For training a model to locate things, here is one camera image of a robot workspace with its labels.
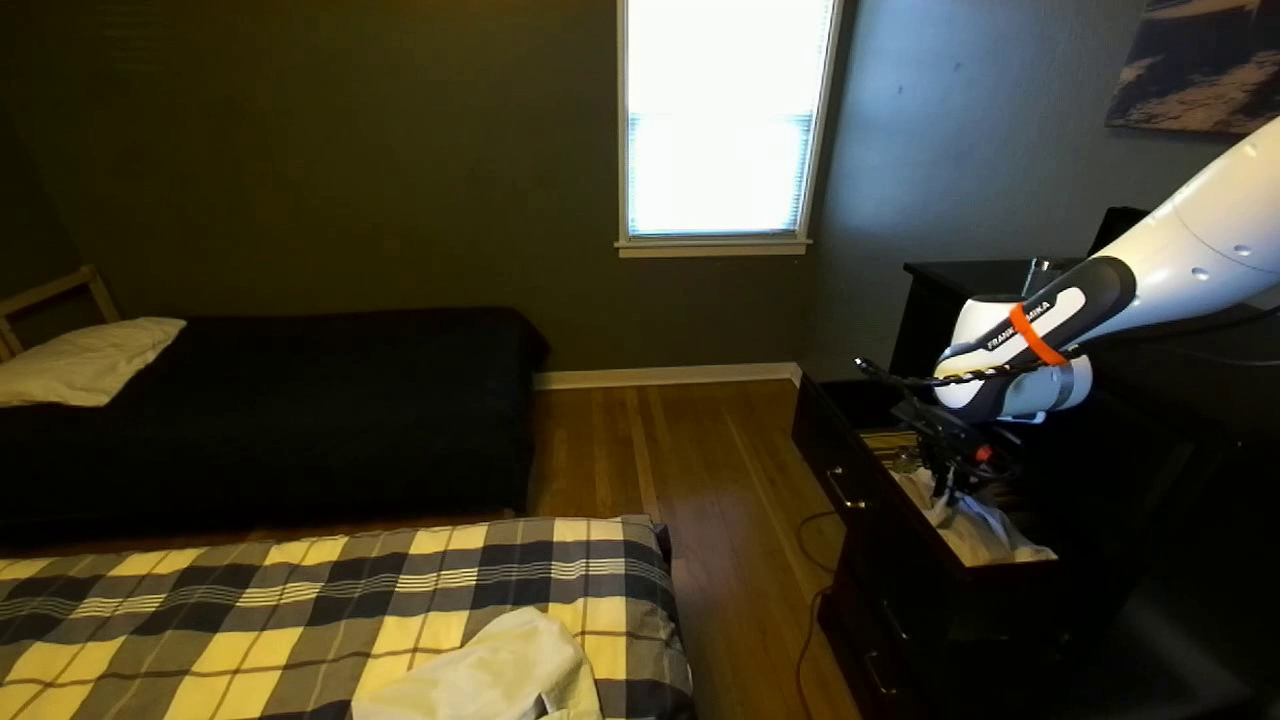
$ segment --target bright window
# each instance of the bright window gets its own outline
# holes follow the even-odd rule
[[[618,0],[618,254],[803,247],[839,0]]]

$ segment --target white pillow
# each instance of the white pillow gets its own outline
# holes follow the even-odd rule
[[[134,317],[86,324],[0,365],[0,409],[105,409],[188,322]]]

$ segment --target wooden floor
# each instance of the wooden floor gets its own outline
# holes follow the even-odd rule
[[[793,409],[793,383],[541,392],[533,512],[668,522],[698,720],[854,717],[815,628],[839,522]]]

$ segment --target headboard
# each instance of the headboard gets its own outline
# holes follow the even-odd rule
[[[69,293],[86,293],[105,322],[120,322],[105,275],[90,265],[78,265],[69,275],[57,275],[48,286],[35,286],[27,293],[0,300],[0,361],[24,351],[24,339],[14,336],[10,317],[19,317],[35,305],[48,305],[57,297],[69,297]]]

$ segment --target checkered blanket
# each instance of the checkered blanket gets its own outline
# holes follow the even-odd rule
[[[545,608],[605,717],[690,717],[657,522],[490,522],[0,560],[0,717],[349,717]]]

